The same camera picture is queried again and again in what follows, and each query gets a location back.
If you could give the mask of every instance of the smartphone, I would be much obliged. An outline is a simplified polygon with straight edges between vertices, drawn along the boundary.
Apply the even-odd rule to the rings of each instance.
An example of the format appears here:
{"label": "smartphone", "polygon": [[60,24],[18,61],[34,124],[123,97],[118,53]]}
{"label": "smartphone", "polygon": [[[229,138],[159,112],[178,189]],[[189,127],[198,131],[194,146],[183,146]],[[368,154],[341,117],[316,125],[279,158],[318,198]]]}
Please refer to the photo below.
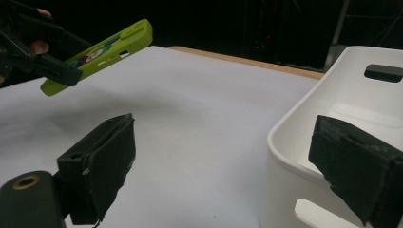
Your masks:
{"label": "smartphone", "polygon": [[[148,47],[152,39],[151,24],[147,19],[143,19],[69,58],[66,63],[83,71],[81,81]],[[61,85],[50,79],[46,79],[41,85],[41,90],[49,97],[66,88],[68,86]]]}

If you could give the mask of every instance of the hand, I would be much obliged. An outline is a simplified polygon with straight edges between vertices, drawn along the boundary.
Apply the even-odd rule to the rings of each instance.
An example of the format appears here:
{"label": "hand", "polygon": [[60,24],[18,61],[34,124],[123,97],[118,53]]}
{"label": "hand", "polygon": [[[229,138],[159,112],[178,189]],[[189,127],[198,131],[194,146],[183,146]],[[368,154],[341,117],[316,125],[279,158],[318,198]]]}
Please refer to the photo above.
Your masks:
{"label": "hand", "polygon": [[[39,11],[41,14],[45,15],[45,16],[48,16],[48,17],[51,16],[50,12],[48,12],[48,11],[46,11],[46,10],[44,10],[44,9],[38,9],[38,11]],[[48,50],[49,50],[49,45],[48,45],[48,43],[45,42],[45,41],[36,40],[36,41],[32,42],[32,43],[29,45],[29,48],[30,48],[35,54],[44,54],[44,53],[48,52]],[[6,79],[5,79],[3,76],[0,75],[0,84],[4,83],[5,80],[6,80]]]}

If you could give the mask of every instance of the white table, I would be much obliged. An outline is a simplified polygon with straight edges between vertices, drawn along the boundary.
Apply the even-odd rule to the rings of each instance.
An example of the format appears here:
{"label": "white table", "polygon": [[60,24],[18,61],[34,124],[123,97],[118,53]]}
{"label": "white table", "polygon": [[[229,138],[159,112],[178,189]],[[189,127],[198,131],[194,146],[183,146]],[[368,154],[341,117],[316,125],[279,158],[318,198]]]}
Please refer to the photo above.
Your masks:
{"label": "white table", "polygon": [[317,80],[148,47],[54,97],[43,82],[0,90],[1,185],[54,174],[85,134],[132,113],[136,161],[100,227],[254,228],[267,134]]}

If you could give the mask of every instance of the white plastic bin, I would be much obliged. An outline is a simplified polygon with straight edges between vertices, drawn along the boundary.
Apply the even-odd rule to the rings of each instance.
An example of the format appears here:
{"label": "white plastic bin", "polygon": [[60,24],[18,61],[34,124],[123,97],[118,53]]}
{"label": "white plastic bin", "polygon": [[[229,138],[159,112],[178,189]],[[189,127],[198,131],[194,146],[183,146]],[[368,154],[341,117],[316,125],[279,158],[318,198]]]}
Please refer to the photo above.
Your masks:
{"label": "white plastic bin", "polygon": [[308,153],[317,115],[354,124],[403,151],[403,80],[367,78],[369,65],[403,67],[403,50],[346,48],[270,131],[262,228],[364,227],[308,161]]}

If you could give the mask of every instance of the white container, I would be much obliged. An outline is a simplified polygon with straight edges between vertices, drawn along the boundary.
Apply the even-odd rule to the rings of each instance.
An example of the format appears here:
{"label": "white container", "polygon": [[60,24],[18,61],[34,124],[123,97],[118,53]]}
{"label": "white container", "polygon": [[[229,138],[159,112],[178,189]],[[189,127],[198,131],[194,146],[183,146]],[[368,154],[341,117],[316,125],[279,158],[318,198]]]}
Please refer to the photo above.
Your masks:
{"label": "white container", "polygon": [[348,47],[270,131],[262,228],[364,227],[308,153],[317,115],[353,124],[403,151],[403,81],[367,78],[368,65],[403,67],[403,50]]}

